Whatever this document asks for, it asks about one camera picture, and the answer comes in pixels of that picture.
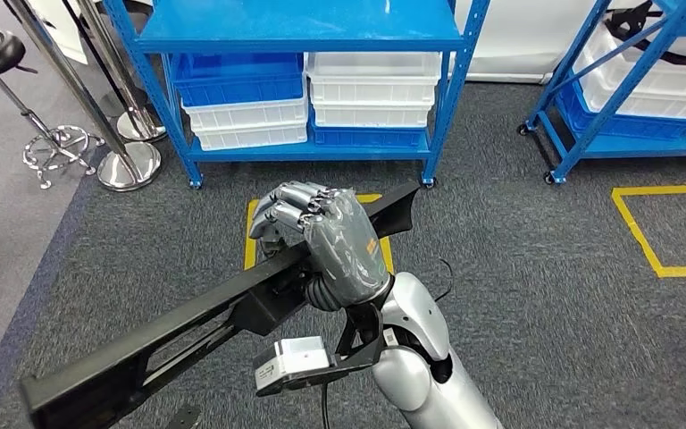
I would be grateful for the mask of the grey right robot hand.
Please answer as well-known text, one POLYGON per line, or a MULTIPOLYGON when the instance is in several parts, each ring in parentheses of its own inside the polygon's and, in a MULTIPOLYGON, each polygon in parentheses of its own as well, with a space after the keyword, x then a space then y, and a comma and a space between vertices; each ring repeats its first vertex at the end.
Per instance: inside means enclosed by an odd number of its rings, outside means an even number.
POLYGON ((287 181, 258 200, 249 237, 269 256, 281 223, 299 232, 317 270, 305 288, 312 306, 334 312, 379 297, 390 284, 380 241, 352 189, 287 181))

